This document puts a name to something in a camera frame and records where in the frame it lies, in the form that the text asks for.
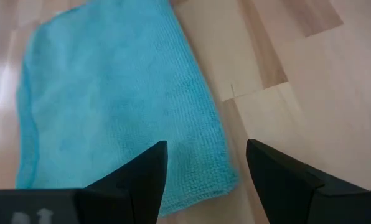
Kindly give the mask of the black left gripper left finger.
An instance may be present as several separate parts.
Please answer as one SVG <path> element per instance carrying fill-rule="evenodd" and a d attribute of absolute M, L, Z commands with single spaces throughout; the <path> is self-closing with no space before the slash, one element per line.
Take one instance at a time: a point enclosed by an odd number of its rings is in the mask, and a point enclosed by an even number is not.
<path fill-rule="evenodd" d="M 0 190 L 0 223 L 156 223 L 167 161 L 159 141 L 85 188 Z"/>

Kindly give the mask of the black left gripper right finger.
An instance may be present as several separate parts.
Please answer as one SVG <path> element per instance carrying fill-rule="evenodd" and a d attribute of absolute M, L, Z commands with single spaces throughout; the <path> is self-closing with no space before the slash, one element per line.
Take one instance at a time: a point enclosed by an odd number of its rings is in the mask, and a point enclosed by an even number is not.
<path fill-rule="evenodd" d="M 249 139 L 250 175 L 270 223 L 371 223 L 371 191 Z"/>

